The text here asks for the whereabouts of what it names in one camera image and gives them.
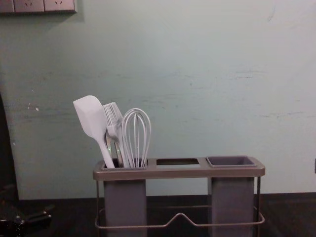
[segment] gray compartment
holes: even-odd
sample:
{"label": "gray compartment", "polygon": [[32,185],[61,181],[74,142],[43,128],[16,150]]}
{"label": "gray compartment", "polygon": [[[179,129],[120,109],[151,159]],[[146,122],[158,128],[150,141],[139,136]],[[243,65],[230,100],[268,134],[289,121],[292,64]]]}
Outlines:
{"label": "gray compartment", "polygon": [[256,166],[248,157],[207,157],[206,160],[213,167],[241,167]]}
{"label": "gray compartment", "polygon": [[[103,182],[106,226],[147,224],[146,181]],[[147,230],[107,230],[107,237],[146,237]]]}
{"label": "gray compartment", "polygon": [[[209,220],[218,223],[253,221],[254,178],[209,178],[208,193],[212,208]],[[252,226],[209,228],[212,237],[252,237]]]}

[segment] electrical outlet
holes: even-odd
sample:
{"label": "electrical outlet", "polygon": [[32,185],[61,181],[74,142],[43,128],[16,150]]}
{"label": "electrical outlet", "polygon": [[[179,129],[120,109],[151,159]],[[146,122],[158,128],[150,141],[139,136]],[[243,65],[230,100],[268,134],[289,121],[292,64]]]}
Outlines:
{"label": "electrical outlet", "polygon": [[74,0],[44,0],[45,11],[76,12]]}
{"label": "electrical outlet", "polygon": [[0,0],[0,13],[14,12],[13,0]]}
{"label": "electrical outlet", "polygon": [[44,12],[43,0],[14,0],[15,12]]}

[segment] white silicone spatula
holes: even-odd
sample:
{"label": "white silicone spatula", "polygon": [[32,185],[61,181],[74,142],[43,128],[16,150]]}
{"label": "white silicone spatula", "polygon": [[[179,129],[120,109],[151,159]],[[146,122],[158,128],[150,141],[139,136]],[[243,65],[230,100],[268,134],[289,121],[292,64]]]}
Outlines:
{"label": "white silicone spatula", "polygon": [[87,95],[74,101],[74,106],[84,132],[99,144],[107,168],[114,168],[112,158],[105,144],[107,118],[100,101],[92,95]]}

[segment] light blue wall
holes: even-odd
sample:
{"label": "light blue wall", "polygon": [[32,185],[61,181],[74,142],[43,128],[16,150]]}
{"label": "light blue wall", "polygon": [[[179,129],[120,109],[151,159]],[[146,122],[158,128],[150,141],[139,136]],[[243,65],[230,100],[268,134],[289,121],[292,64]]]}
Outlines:
{"label": "light blue wall", "polygon": [[[21,199],[95,196],[102,159],[72,102],[153,124],[150,157],[251,155],[263,192],[315,192],[314,0],[92,0],[73,16],[0,18],[0,90]],[[204,194],[151,181],[148,195]]]}

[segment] utensil handle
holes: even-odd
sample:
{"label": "utensil handle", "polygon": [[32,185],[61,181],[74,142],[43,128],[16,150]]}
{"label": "utensil handle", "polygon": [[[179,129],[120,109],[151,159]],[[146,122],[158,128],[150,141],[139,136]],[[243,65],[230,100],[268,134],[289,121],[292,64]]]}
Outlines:
{"label": "utensil handle", "polygon": [[108,148],[108,152],[109,152],[110,156],[113,158],[113,156],[112,156],[112,148],[111,148],[111,138],[108,135],[108,131],[106,131],[106,133],[105,133],[105,138],[106,138],[105,144],[106,144],[106,146]]}
{"label": "utensil handle", "polygon": [[98,144],[99,144],[99,147],[101,149],[101,153],[103,155],[103,160],[104,160],[104,163],[107,166],[107,168],[115,168],[114,163],[112,161],[112,158],[109,154],[108,148],[105,145],[104,141],[100,141],[100,142],[98,142]]}
{"label": "utensil handle", "polygon": [[123,168],[124,167],[124,162],[123,162],[123,158],[122,158],[122,154],[121,154],[121,150],[119,145],[117,144],[117,142],[114,142],[115,145],[115,150],[118,156],[118,166]]}
{"label": "utensil handle", "polygon": [[121,155],[122,160],[123,160],[123,167],[124,168],[130,168],[130,165],[129,165],[129,162],[128,162],[128,158],[125,156],[125,152],[124,152],[121,124],[117,128],[117,131],[118,131],[118,146],[119,146],[119,150],[120,150],[120,155]]}

